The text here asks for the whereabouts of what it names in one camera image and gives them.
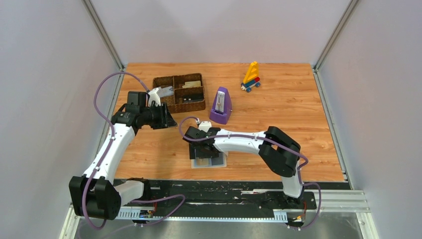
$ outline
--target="wooden table surface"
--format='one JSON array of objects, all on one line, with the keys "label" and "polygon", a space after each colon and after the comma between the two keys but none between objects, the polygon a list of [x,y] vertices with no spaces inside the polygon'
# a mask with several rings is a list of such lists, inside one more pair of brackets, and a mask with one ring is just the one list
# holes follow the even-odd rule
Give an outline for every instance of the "wooden table surface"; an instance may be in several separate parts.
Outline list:
[{"label": "wooden table surface", "polygon": [[[240,83],[249,64],[130,63],[127,72],[138,76],[151,89],[160,76],[202,73],[207,108],[204,111],[172,114],[176,122],[187,116],[209,120],[210,108],[219,86],[229,90],[233,112],[227,125],[212,123],[230,131],[257,132],[276,126],[296,140],[310,162],[302,169],[304,181],[343,181],[340,164],[309,64],[260,64],[261,87],[247,93]],[[144,91],[126,75],[115,110],[126,102],[129,91]],[[183,125],[185,132],[195,121]],[[188,143],[177,127],[152,130],[144,126],[127,148],[116,178],[278,181],[258,156],[230,152],[227,167],[191,168]]]}]

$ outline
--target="metal frame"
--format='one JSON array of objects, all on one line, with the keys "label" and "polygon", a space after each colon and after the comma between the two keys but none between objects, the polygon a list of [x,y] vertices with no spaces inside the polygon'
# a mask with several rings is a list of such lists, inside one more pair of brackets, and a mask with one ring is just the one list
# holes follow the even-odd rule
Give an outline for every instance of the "metal frame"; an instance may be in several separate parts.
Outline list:
[{"label": "metal frame", "polygon": [[67,212],[65,222],[60,232],[59,239],[73,239],[75,238],[76,231],[78,230],[80,217],[76,216],[73,207],[70,206]]},{"label": "metal frame", "polygon": [[[110,51],[110,54],[115,61],[116,65],[120,69],[120,71],[124,70],[124,65],[122,64],[119,55],[114,48],[113,44],[110,41],[110,38],[108,37],[106,30],[104,29],[104,26],[102,25],[95,9],[90,0],[82,0],[84,5],[86,6],[86,9],[88,13],[90,14],[95,26],[97,27],[97,30],[99,31],[101,37],[103,38],[108,50]],[[316,64],[314,65],[314,77],[316,81],[316,85],[319,91],[319,95],[321,98],[321,102],[325,111],[325,115],[327,117],[328,126],[332,135],[332,139],[334,142],[335,149],[338,154],[339,162],[341,169],[343,170],[343,174],[345,175],[345,180],[349,179],[349,176],[347,174],[347,163],[345,162],[343,158],[343,154],[341,153],[341,144],[336,134],[336,128],[335,123],[332,120],[332,115],[330,111],[330,106],[328,102],[325,99],[325,90],[324,86],[321,83],[320,75],[319,75],[319,69],[323,65],[328,53],[330,52],[332,46],[334,45],[335,41],[337,40],[339,34],[341,33],[342,29],[344,28],[345,24],[347,23],[347,20],[350,18],[351,14],[353,13],[354,9],[356,8],[357,4],[359,3],[359,0],[351,0],[347,6],[347,9],[345,10],[343,16],[341,17],[339,23],[337,24],[333,34],[331,35],[329,41],[327,42],[324,50],[322,51],[320,57],[318,58]],[[113,109],[115,107],[119,89],[121,87],[123,81],[123,76],[121,75],[119,77],[119,80],[116,85],[116,89],[113,94],[113,100],[111,103],[111,106],[108,111],[108,116],[110,117],[113,113]],[[107,125],[105,125],[104,132],[102,134],[100,145],[105,139],[106,132],[108,130]],[[353,187],[353,180],[349,181],[351,187]],[[266,190],[266,189],[257,189],[258,191],[282,191],[282,190]],[[309,192],[314,192],[315,199],[317,202],[319,202],[319,195],[317,193],[317,190],[306,190]],[[321,212],[325,213],[343,213],[343,212],[353,212],[356,213],[357,219],[359,221],[359,226],[361,233],[363,235],[364,239],[377,239],[378,234],[374,226],[374,222],[372,219],[372,214],[370,213],[370,209],[368,207],[368,203],[366,201],[365,195],[363,191],[359,190],[322,190],[322,202],[321,202]],[[133,219],[132,216],[136,215],[136,212],[139,212],[139,210],[144,209],[145,207],[122,207],[121,211],[119,213],[118,219]],[[273,219],[259,219],[259,218],[230,218],[230,219],[223,219],[223,218],[190,218],[190,217],[170,217],[166,219],[167,221],[207,221],[207,222],[281,222],[283,219],[285,219],[286,213],[288,212],[297,212],[300,210],[274,210],[274,218]],[[68,238],[74,238],[76,234],[76,230],[78,227],[79,219],[81,217],[78,217],[75,215],[72,205],[69,208],[64,226],[62,228],[60,237],[61,239],[68,239]],[[161,217],[155,217],[153,220],[158,220]]]},{"label": "metal frame", "polygon": [[379,239],[371,213],[356,213],[363,239]]},{"label": "metal frame", "polygon": [[337,26],[334,29],[334,32],[332,33],[330,39],[328,40],[327,45],[325,45],[324,50],[322,51],[321,55],[316,61],[314,69],[318,70],[321,68],[322,64],[325,61],[325,58],[327,57],[333,44],[337,40],[337,37],[340,35],[345,24],[347,23],[347,20],[349,20],[350,16],[352,15],[358,3],[359,3],[359,0],[350,0],[349,5],[347,5],[347,8],[344,11],[343,16],[341,16],[340,21],[338,22]]},{"label": "metal frame", "polygon": [[[282,191],[282,189],[255,189],[253,192],[265,191]],[[315,193],[316,203],[319,203],[317,190],[305,190],[306,192]],[[320,213],[356,213],[360,223],[361,233],[364,239],[377,239],[372,216],[363,191],[360,190],[322,190]],[[116,220],[133,220],[136,213],[140,210],[151,210],[153,207],[143,206],[124,206],[121,207]],[[165,221],[183,221],[183,222],[261,222],[261,223],[283,223],[287,218],[287,213],[297,213],[302,210],[278,209],[274,210],[274,218],[199,218],[199,217],[169,217]],[[60,239],[72,239],[75,236],[79,219],[73,211],[73,207],[69,208],[65,224],[60,234]],[[154,217],[151,221],[159,220],[162,217]]]},{"label": "metal frame", "polygon": [[95,11],[94,5],[92,4],[91,0],[82,0],[87,9],[87,12],[91,16],[91,19],[98,30],[101,38],[103,39],[105,46],[107,47],[108,51],[110,52],[111,57],[113,58],[114,62],[116,63],[118,69],[122,71],[124,69],[124,64],[122,63],[115,47],[113,46],[106,29],[104,28],[103,24],[101,23],[100,18],[98,17],[97,12]]},{"label": "metal frame", "polygon": [[332,120],[332,114],[331,114],[330,106],[325,99],[325,88],[324,88],[324,86],[323,86],[323,84],[320,80],[318,70],[314,70],[314,78],[315,78],[315,82],[316,82],[316,87],[318,88],[319,97],[321,98],[322,107],[323,107],[324,112],[325,112],[325,117],[327,118],[327,123],[328,123],[329,130],[331,132],[331,137],[332,137],[332,141],[334,143],[335,151],[337,152],[337,157],[338,157],[338,161],[340,163],[341,170],[343,172],[345,180],[347,182],[349,182],[350,186],[353,188],[353,180],[350,180],[350,177],[347,173],[347,166],[346,166],[346,163],[344,161],[343,154],[341,152],[341,146],[340,146],[340,143],[339,143],[339,139],[337,137],[335,124]]}]

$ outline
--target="wicker basket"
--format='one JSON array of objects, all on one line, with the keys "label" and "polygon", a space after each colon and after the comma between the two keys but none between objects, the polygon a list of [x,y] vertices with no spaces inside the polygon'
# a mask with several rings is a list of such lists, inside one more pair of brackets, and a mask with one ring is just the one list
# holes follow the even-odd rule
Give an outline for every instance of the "wicker basket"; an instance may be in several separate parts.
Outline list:
[{"label": "wicker basket", "polygon": [[[192,88],[182,88],[185,82],[188,81],[201,81],[201,86]],[[182,100],[184,96],[192,94],[202,94],[202,96],[204,96],[204,84],[202,82],[202,75],[200,73],[182,76],[156,77],[152,82],[152,86],[154,88],[164,88],[167,86],[173,86],[174,95],[161,98],[161,102],[167,103],[169,111],[172,114],[205,110],[205,97],[200,102],[183,103]]]}]

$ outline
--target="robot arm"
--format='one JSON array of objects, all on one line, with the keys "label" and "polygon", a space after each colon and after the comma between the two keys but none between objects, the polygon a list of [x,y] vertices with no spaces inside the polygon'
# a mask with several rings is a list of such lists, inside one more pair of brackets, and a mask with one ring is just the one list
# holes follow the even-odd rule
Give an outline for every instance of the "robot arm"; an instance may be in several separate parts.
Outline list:
[{"label": "robot arm", "polygon": [[[109,130],[105,143],[98,152],[89,168],[80,177],[74,176],[69,182],[69,190],[75,214],[83,216],[82,194],[87,185],[87,175],[97,170],[93,180],[88,185],[89,191],[86,198],[88,216],[113,220],[118,215],[120,207],[135,199],[149,199],[149,181],[132,178],[125,183],[113,186],[114,175],[123,157],[126,148],[135,138],[138,130],[144,125],[153,129],[177,126],[171,117],[167,105],[160,103],[156,96],[158,90],[145,92],[129,92],[127,103],[124,104],[111,118],[115,135]],[[110,139],[114,140],[107,155],[97,167],[97,163],[104,154]]]},{"label": "robot arm", "polygon": [[270,126],[267,131],[246,133],[231,132],[225,129],[211,127],[209,121],[199,124],[198,128],[189,127],[185,136],[192,139],[214,136],[203,141],[189,141],[195,152],[200,152],[208,158],[217,157],[220,152],[228,154],[229,151],[245,152],[259,155],[268,167],[280,175],[283,181],[283,191],[289,197],[299,198],[303,193],[303,186],[300,184],[297,167],[299,158],[279,147],[273,148],[273,144],[259,138],[267,138],[275,141],[296,152],[300,151],[300,145],[282,132],[277,127]]}]

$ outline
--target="gray wall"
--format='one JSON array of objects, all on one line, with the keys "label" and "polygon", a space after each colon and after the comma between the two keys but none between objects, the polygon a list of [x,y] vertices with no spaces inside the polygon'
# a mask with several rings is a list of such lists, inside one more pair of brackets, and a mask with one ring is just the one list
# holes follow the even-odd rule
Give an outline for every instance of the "gray wall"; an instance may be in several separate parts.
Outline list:
[{"label": "gray wall", "polygon": [[57,238],[117,69],[80,0],[2,1],[0,26],[0,238]]},{"label": "gray wall", "polygon": [[92,2],[125,63],[315,63],[349,0]]},{"label": "gray wall", "polygon": [[420,238],[422,1],[363,0],[321,75],[380,238]]}]

